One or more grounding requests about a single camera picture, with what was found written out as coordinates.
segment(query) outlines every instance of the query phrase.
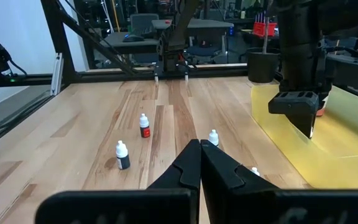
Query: white wall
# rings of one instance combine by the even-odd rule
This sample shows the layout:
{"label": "white wall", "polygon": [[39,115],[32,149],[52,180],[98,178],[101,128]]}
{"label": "white wall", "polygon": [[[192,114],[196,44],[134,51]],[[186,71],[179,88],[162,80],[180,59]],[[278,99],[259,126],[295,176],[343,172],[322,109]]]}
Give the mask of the white wall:
{"label": "white wall", "polygon": [[[64,1],[62,4],[73,15]],[[66,34],[76,71],[87,70],[81,38],[67,27]],[[55,49],[40,0],[0,0],[0,43],[28,74],[52,73]],[[0,88],[0,101],[24,88]]]}

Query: black cylinder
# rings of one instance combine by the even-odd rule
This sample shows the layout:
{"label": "black cylinder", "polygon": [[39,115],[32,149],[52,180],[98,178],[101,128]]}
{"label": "black cylinder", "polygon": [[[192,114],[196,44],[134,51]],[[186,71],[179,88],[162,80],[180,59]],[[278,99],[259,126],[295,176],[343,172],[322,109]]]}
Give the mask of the black cylinder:
{"label": "black cylinder", "polygon": [[250,48],[247,50],[248,56],[248,79],[256,83],[270,83],[274,79],[278,67],[278,56],[280,50],[267,49],[267,53],[262,53],[262,48]]}

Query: wooden tabletop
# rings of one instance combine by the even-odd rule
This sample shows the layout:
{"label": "wooden tabletop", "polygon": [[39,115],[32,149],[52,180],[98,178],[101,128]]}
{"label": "wooden tabletop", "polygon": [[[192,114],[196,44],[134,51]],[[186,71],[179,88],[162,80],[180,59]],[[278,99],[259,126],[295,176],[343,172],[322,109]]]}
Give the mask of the wooden tabletop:
{"label": "wooden tabletop", "polygon": [[[144,189],[212,129],[222,150],[273,184],[308,187],[251,117],[251,86],[247,77],[70,85],[0,139],[0,223],[32,223],[40,202],[64,190]],[[117,167],[118,140],[128,170]],[[208,223],[203,196],[200,222]]]}

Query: yellow mat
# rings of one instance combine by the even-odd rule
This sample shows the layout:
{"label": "yellow mat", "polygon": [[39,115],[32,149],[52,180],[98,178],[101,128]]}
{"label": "yellow mat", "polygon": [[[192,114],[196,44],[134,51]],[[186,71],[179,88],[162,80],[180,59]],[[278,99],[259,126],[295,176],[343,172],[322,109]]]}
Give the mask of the yellow mat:
{"label": "yellow mat", "polygon": [[309,140],[267,103],[278,85],[252,88],[252,115],[305,180],[316,188],[358,188],[358,97],[333,88]]}

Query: office chair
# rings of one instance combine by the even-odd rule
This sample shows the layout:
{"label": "office chair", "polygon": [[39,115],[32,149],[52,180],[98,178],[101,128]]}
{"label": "office chair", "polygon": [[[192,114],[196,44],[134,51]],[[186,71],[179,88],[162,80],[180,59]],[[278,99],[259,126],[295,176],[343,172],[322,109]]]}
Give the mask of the office chair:
{"label": "office chair", "polygon": [[[140,13],[131,15],[131,27],[132,33],[136,35],[142,35],[143,31],[150,29],[153,26],[152,20],[158,19],[158,15],[154,13]],[[158,54],[146,53],[146,54],[134,54],[132,58],[137,63],[152,63],[158,60]]]}
{"label": "office chair", "polygon": [[[210,9],[208,13],[208,19],[215,21],[224,21],[226,11],[219,9]],[[204,18],[204,10],[200,12],[200,18]],[[226,55],[226,35],[198,35],[197,37],[189,38],[190,46],[187,48],[186,53],[188,59],[196,63],[206,62],[215,63],[214,59],[221,55]]]}

